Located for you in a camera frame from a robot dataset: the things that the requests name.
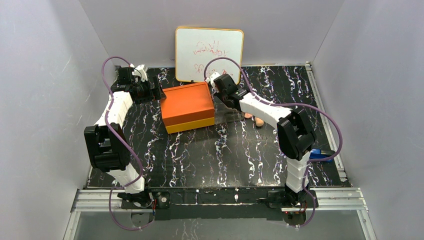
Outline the blue stapler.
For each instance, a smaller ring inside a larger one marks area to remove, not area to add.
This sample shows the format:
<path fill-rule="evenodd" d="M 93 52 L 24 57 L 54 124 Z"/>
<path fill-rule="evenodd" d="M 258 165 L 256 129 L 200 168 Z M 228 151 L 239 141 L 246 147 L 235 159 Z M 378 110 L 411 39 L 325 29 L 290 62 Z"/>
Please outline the blue stapler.
<path fill-rule="evenodd" d="M 335 153 L 336 152 L 334 150 L 321 150 L 318 148 L 313 148 L 310 151 L 309 162 L 315 162 L 315 160 L 317 160 L 317 162 L 322 162 L 322 159 L 331 157 Z"/>

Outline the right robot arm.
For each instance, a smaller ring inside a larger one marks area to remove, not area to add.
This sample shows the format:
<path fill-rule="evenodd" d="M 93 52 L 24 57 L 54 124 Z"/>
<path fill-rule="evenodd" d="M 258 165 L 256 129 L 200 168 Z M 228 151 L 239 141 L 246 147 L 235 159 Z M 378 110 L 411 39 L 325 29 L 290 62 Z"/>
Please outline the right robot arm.
<path fill-rule="evenodd" d="M 281 200 L 292 206 L 303 202 L 309 184 L 310 155 L 317 138 L 307 112 L 268 102 L 250 89 L 235 84 L 226 73 L 215 72 L 205 82 L 226 107 L 258 117 L 277 131 L 279 149 L 286 157 L 287 177 L 284 190 L 279 196 L 269 197 L 268 202 Z"/>

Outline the yellow-framed whiteboard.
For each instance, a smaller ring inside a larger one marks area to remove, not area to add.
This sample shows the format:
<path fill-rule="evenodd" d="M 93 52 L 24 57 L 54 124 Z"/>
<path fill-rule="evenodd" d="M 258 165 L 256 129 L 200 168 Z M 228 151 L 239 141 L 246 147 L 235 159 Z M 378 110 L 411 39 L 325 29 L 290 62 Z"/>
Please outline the yellow-framed whiteboard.
<path fill-rule="evenodd" d="M 240 29 L 178 27 L 175 30 L 175 78 L 202 82 L 211 74 L 229 74 L 240 82 L 244 32 Z"/>

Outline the small round pink puff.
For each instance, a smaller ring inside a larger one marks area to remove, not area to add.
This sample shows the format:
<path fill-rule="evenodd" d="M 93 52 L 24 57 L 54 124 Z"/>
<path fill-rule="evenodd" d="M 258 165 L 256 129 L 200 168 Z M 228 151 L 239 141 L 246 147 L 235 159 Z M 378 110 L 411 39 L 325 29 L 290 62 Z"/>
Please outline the small round pink puff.
<path fill-rule="evenodd" d="M 245 113 L 244 113 L 244 118 L 245 118 L 245 119 L 251 119 L 252 117 L 253 117 L 253 115 L 252 115 L 252 114 L 247 113 L 247 112 L 245 112 Z"/>

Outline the beige gourd makeup sponge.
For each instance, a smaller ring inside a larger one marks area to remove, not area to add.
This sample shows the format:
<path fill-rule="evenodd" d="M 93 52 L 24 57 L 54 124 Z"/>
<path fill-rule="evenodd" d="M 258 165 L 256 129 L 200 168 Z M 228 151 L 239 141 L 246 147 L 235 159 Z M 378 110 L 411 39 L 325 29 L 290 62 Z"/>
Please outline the beige gourd makeup sponge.
<path fill-rule="evenodd" d="M 257 128 L 261 128 L 265 123 L 262 119 L 258 117 L 255 117 L 254 121 Z"/>

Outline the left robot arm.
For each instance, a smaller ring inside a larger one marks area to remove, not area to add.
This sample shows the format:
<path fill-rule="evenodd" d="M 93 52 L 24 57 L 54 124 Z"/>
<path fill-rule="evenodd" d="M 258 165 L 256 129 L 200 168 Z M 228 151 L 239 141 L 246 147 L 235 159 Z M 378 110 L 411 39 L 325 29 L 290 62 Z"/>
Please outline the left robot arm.
<path fill-rule="evenodd" d="M 153 197 L 143 175 L 131 164 L 137 156 L 125 138 L 123 123 L 132 105 L 166 98 L 158 78 L 148 77 L 147 70 L 144 64 L 117 67 L 101 117 L 84 129 L 91 166 L 115 178 L 124 189 L 119 198 L 142 206 L 149 205 Z"/>

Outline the orange drawer organizer box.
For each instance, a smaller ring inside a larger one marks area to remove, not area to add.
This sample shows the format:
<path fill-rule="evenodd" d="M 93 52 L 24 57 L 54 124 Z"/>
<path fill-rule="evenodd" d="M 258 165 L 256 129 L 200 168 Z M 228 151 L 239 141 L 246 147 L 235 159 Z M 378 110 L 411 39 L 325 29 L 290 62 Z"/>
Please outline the orange drawer organizer box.
<path fill-rule="evenodd" d="M 168 134 L 213 126 L 215 106 L 206 82 L 165 88 L 161 118 Z"/>

